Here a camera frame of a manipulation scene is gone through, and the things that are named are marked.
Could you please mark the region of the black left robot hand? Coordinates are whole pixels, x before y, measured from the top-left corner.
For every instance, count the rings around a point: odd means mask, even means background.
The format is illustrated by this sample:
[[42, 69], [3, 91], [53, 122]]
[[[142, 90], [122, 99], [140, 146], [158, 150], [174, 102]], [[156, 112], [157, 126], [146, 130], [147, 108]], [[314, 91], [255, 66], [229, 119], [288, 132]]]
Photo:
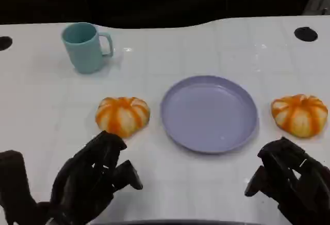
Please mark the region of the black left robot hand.
[[127, 145], [121, 137], [102, 131], [73, 157], [54, 180], [50, 206], [57, 224], [88, 224], [100, 215], [114, 193], [130, 185], [143, 188], [129, 160], [118, 164]]

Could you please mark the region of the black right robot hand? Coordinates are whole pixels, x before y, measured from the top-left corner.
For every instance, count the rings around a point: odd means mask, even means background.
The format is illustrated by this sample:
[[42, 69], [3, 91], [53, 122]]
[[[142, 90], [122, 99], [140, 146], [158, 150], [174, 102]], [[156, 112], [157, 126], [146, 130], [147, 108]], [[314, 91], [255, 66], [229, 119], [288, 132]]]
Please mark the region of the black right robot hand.
[[245, 196], [258, 192], [275, 200], [291, 224], [329, 224], [329, 168], [289, 139], [264, 145], [262, 160]]

